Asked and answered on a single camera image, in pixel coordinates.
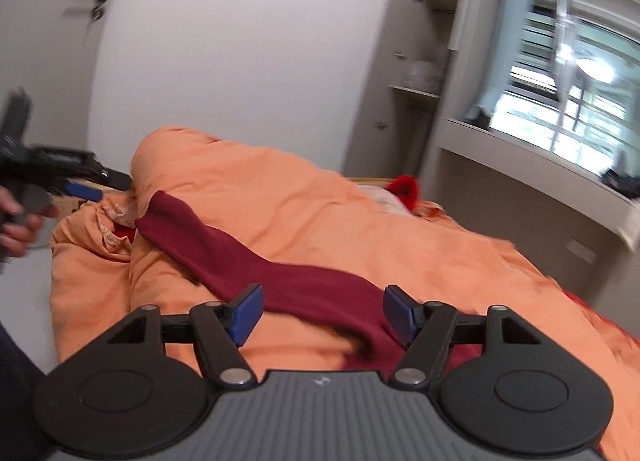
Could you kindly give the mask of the person's left hand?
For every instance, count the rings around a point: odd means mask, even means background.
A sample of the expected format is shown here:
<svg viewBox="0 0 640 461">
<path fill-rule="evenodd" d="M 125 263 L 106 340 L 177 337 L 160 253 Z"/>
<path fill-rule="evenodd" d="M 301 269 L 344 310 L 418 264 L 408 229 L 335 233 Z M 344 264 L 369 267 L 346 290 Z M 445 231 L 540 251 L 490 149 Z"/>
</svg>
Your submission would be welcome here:
<svg viewBox="0 0 640 461">
<path fill-rule="evenodd" d="M 24 208 L 14 199 L 11 192 L 2 187 L 1 214 L 12 216 L 12 218 L 24 215 L 22 224 L 13 221 L 1 226 L 1 250 L 8 256 L 22 257 L 29 246 L 36 241 L 43 227 L 43 221 L 46 218 L 55 218 L 58 215 L 58 209 L 53 204 L 49 204 L 39 213 L 25 213 Z"/>
</svg>

